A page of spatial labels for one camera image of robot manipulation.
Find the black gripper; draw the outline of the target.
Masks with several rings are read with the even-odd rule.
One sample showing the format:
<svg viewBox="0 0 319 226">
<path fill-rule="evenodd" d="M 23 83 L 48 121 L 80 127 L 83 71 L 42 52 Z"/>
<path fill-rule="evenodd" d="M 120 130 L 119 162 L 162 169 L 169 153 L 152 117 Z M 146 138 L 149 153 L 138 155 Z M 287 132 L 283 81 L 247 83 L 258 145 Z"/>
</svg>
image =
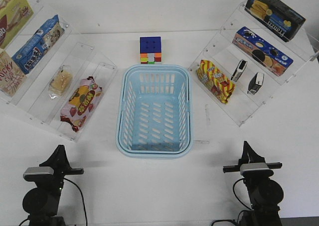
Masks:
<svg viewBox="0 0 319 226">
<path fill-rule="evenodd" d="M 72 168 L 69 164 L 65 146 L 60 144 L 56 147 L 52 155 L 43 163 L 39 164 L 40 167 L 48 166 L 54 171 L 51 183 L 60 184 L 63 178 L 68 175 L 82 175 L 84 174 L 83 168 Z"/>
<path fill-rule="evenodd" d="M 266 163 L 247 141 L 244 141 L 243 152 L 237 165 L 223 166 L 223 173 L 239 172 L 242 176 L 272 176 L 274 169 L 282 168 L 281 162 Z"/>
</svg>

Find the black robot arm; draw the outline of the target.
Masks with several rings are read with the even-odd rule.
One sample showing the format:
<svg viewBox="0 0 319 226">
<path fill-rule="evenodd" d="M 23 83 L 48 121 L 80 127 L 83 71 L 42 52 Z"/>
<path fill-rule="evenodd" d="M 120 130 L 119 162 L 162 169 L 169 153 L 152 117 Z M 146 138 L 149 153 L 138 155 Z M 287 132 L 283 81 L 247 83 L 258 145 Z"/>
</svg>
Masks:
<svg viewBox="0 0 319 226">
<path fill-rule="evenodd" d="M 247 141 L 244 141 L 241 158 L 236 165 L 224 166 L 223 173 L 239 172 L 247 188 L 251 206 L 238 218 L 237 226 L 280 226 L 280 207 L 284 198 L 282 187 L 270 179 L 274 169 L 282 163 L 267 163 Z"/>
<path fill-rule="evenodd" d="M 22 200 L 24 211 L 29 213 L 27 217 L 29 225 L 66 225 L 64 218 L 57 215 L 61 191 L 65 181 L 75 187 L 78 185 L 65 177 L 83 173 L 83 168 L 70 166 L 64 145 L 58 145 L 52 155 L 39 166 L 27 168 L 23 179 L 36 184 L 36 188 L 28 191 Z"/>
</svg>

